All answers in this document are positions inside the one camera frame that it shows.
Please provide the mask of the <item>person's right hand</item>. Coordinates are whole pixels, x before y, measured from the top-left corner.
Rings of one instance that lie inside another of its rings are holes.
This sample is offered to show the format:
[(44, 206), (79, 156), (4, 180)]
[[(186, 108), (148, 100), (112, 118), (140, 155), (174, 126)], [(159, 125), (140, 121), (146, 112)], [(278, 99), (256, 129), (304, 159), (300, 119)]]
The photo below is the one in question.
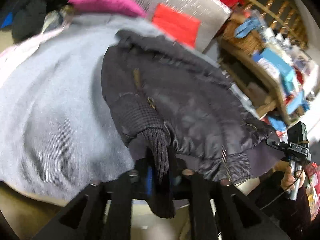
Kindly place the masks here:
[[(301, 188), (304, 185), (304, 181), (306, 178), (305, 172), (303, 170), (298, 170), (296, 172), (296, 175), (299, 175), (299, 188)], [(292, 175), (291, 166), (288, 165), (285, 168), (284, 177), (281, 180), (280, 186), (284, 191), (294, 190), (296, 186), (294, 185), (294, 182), (296, 180), (296, 177)]]

